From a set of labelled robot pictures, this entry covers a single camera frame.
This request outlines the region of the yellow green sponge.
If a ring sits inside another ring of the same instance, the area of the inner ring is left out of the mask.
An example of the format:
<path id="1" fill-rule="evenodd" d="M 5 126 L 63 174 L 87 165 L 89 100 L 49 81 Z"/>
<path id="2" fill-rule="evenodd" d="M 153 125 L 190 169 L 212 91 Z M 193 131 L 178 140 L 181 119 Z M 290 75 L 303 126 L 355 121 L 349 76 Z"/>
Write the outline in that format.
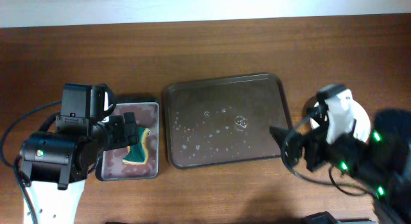
<path id="1" fill-rule="evenodd" d="M 127 146 L 127 154 L 123 158 L 124 164 L 143 165 L 148 161 L 147 138 L 150 135 L 150 130 L 144 127 L 138 127 L 139 142 L 132 146 Z"/>

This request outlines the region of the cream white plate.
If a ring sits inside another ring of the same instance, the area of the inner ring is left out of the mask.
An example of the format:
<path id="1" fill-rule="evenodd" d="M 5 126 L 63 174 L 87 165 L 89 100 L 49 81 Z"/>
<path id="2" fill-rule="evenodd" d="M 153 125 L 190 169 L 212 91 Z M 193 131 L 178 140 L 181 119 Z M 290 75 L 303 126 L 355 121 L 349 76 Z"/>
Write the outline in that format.
<path id="1" fill-rule="evenodd" d="M 355 100 L 345 98 L 326 100 L 328 129 L 326 142 L 333 144 L 341 135 L 350 134 L 362 142 L 367 142 L 371 133 L 371 122 L 365 109 Z"/>

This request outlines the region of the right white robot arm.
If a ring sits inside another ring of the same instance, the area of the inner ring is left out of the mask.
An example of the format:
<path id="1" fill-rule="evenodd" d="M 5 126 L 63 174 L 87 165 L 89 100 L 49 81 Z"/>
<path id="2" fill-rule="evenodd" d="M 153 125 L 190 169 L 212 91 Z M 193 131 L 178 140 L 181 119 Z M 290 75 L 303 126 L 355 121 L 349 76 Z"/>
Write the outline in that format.
<path id="1" fill-rule="evenodd" d="M 332 186 L 343 193 L 348 187 L 355 188 L 356 196 L 371 196 L 380 223 L 410 223 L 410 112 L 395 108 L 379 111 L 373 130 L 361 138 L 356 134 L 360 127 L 356 102 L 345 85 L 328 85 L 317 92 L 316 99 L 318 105 L 308 108 L 298 125 L 315 121 L 317 128 L 302 134 L 297 127 L 270 127 L 284 166 L 313 184 Z M 306 177 L 294 170 L 300 159 L 306 161 L 308 171 L 329 164 L 359 184 Z"/>

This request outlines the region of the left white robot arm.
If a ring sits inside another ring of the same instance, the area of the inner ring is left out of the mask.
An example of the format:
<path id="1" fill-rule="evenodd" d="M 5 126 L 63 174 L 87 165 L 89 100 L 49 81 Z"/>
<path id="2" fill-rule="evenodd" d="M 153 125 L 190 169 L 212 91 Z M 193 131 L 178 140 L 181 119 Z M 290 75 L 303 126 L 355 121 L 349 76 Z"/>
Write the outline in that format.
<path id="1" fill-rule="evenodd" d="M 140 141 L 134 113 L 101 117 L 57 115 L 56 132 L 41 128 L 24 141 L 20 171 L 28 179 L 25 209 L 33 223 L 74 223 L 91 166 L 105 151 Z"/>

